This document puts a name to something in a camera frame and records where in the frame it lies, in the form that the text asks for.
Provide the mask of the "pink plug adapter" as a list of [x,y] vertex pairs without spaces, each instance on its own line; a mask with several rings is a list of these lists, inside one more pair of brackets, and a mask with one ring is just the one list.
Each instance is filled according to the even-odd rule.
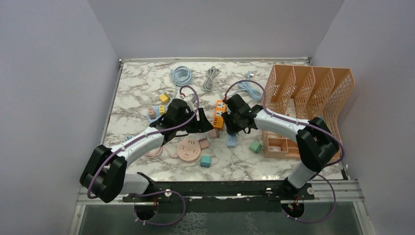
[[219,130],[216,129],[216,128],[213,128],[212,130],[209,130],[208,131],[208,136],[209,136],[210,139],[219,138],[220,137]]
[[201,150],[207,149],[210,147],[209,141],[207,138],[202,138],[198,140]]
[[148,108],[148,116],[150,119],[155,119],[157,117],[153,107]]

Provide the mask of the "green plug adapter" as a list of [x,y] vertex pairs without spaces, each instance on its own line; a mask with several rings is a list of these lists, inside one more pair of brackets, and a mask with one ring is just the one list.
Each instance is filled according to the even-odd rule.
[[262,144],[260,144],[258,141],[253,141],[249,147],[249,149],[255,153],[258,154],[260,150],[262,149]]

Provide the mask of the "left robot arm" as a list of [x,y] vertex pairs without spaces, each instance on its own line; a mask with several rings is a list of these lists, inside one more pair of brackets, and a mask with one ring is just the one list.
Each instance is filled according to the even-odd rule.
[[146,153],[164,146],[178,131],[192,134],[212,129],[203,108],[192,110],[186,101],[174,99],[167,111],[142,133],[113,147],[97,146],[81,174],[80,184],[87,189],[88,198],[99,198],[105,203],[118,195],[132,193],[148,201],[154,194],[149,178],[141,173],[127,174],[127,167]]

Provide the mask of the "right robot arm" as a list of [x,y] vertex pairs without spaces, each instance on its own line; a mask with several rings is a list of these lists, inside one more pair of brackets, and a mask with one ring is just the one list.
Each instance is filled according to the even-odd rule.
[[227,133],[246,134],[252,129],[276,133],[295,142],[299,149],[300,163],[286,177],[282,186],[283,195],[295,199],[302,187],[320,173],[338,153],[341,146],[331,134],[323,119],[296,119],[275,113],[261,105],[250,107],[236,94],[224,101],[228,111],[222,113]]

